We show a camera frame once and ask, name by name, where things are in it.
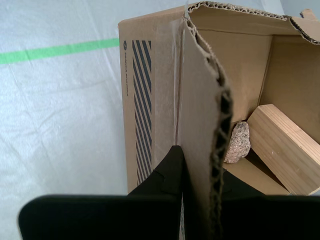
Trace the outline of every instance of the wood piece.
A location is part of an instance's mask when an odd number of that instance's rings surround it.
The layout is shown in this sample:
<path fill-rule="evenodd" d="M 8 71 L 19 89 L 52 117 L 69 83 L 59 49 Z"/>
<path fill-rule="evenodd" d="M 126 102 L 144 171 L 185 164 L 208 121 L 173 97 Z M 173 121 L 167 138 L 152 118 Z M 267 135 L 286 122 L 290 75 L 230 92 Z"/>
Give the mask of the wood piece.
<path fill-rule="evenodd" d="M 320 188 L 320 145 L 273 104 L 256 108 L 248 119 L 251 148 L 295 195 Z"/>

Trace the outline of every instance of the rock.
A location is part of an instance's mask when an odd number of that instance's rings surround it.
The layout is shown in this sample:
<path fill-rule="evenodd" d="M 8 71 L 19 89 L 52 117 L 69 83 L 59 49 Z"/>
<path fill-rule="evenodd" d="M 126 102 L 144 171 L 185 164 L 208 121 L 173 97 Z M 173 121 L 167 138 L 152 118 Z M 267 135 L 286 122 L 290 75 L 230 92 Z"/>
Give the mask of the rock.
<path fill-rule="evenodd" d="M 248 155 L 251 147 L 249 136 L 250 134 L 248 123 L 242 121 L 235 125 L 232 131 L 229 148 L 225 155 L 225 163 L 235 164 L 241 158 L 244 158 Z"/>

